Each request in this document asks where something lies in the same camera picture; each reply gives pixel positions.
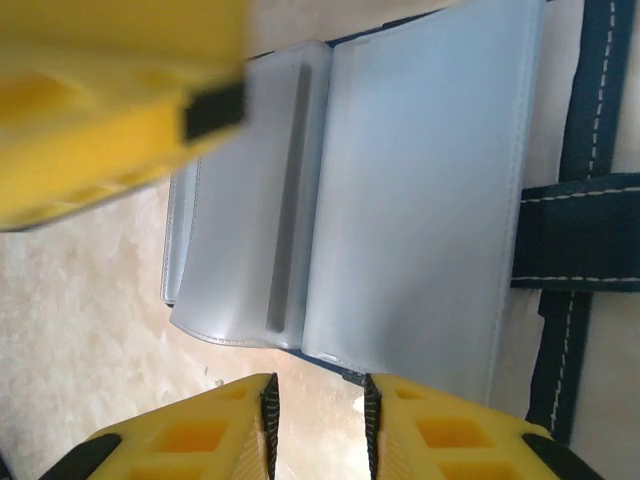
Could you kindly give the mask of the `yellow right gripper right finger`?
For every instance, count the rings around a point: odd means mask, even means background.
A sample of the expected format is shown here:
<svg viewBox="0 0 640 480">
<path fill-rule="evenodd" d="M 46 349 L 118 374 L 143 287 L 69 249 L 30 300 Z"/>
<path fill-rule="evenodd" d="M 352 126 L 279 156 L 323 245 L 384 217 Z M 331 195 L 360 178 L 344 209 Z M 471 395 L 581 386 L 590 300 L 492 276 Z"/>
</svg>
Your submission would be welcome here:
<svg viewBox="0 0 640 480">
<path fill-rule="evenodd" d="M 543 427 L 390 374 L 364 378 L 371 480 L 602 480 Z"/>
</svg>

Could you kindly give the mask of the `blue leather card holder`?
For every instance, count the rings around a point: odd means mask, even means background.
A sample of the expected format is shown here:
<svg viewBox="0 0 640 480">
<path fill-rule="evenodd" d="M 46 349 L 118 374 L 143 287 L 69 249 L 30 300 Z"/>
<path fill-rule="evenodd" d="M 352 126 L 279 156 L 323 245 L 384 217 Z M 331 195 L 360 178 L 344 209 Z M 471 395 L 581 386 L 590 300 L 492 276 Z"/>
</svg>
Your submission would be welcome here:
<svg viewBox="0 0 640 480">
<path fill-rule="evenodd" d="M 250 129 L 171 181 L 171 323 L 484 402 L 507 292 L 534 289 L 526 417 L 569 442 L 594 296 L 640 293 L 640 172 L 612 169 L 637 0 L 569 3 L 256 57 Z"/>
</svg>

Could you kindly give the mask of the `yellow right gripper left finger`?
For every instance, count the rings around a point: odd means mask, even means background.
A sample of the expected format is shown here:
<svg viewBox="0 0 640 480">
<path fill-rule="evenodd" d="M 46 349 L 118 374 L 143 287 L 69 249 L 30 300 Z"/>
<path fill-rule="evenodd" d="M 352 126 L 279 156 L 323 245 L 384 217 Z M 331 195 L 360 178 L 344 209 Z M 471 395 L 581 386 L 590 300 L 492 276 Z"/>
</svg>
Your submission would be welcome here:
<svg viewBox="0 0 640 480">
<path fill-rule="evenodd" d="M 39 480 L 275 480 L 280 398 L 254 374 L 95 432 Z"/>
</svg>

